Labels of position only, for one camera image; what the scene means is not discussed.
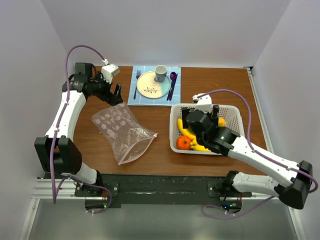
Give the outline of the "yellow fake banana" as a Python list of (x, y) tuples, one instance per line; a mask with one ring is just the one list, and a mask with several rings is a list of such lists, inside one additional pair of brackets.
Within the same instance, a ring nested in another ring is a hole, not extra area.
[(183, 128), (183, 121), (181, 118), (177, 119), (177, 127), (183, 136), (186, 136), (192, 140), (196, 139), (196, 135), (191, 133), (187, 128)]

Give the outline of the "orange fake fruit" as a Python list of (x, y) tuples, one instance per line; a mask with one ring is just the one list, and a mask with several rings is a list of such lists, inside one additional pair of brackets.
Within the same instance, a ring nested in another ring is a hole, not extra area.
[(178, 150), (189, 151), (191, 150), (192, 139), (188, 136), (182, 135), (176, 140), (176, 148)]

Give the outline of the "clear polka dot zip bag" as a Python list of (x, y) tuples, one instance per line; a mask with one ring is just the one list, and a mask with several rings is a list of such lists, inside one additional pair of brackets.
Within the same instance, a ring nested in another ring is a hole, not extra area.
[(158, 135), (140, 125), (124, 102), (97, 112), (91, 120), (111, 145), (118, 165), (140, 158)]

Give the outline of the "yellow fake corn cob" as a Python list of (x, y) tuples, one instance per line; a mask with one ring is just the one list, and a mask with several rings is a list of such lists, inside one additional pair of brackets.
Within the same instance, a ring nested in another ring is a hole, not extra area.
[(198, 151), (198, 152), (211, 152), (209, 149), (205, 148), (204, 146), (199, 145), (195, 139), (192, 140), (192, 142), (190, 143), (190, 148), (193, 151)]

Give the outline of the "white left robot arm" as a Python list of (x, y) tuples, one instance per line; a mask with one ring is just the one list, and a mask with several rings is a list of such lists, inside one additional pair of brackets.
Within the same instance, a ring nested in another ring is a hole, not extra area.
[(61, 102), (53, 123), (43, 137), (35, 139), (34, 146), (41, 166), (51, 177), (54, 198), (61, 187), (56, 183), (56, 175), (61, 175), (64, 180), (71, 178), (78, 181), (80, 188), (92, 196), (100, 196), (104, 191), (101, 174), (83, 162), (82, 154), (74, 143), (76, 124), (88, 97), (95, 96), (110, 106), (123, 102), (120, 84), (111, 92), (113, 78), (120, 69), (106, 60), (103, 62), (100, 70), (96, 70), (91, 63), (75, 64), (75, 72), (68, 75), (62, 85)]

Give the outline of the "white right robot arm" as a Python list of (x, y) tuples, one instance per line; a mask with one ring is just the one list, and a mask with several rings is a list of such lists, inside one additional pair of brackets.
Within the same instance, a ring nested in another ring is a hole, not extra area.
[(303, 209), (314, 182), (312, 164), (279, 157), (250, 143), (238, 132), (219, 126), (218, 112), (218, 105), (212, 105), (209, 112), (183, 107), (182, 126), (191, 129), (197, 143), (210, 152), (240, 160), (264, 173), (230, 171), (221, 185), (223, 192), (230, 197), (243, 192), (261, 193), (277, 197), (294, 209)]

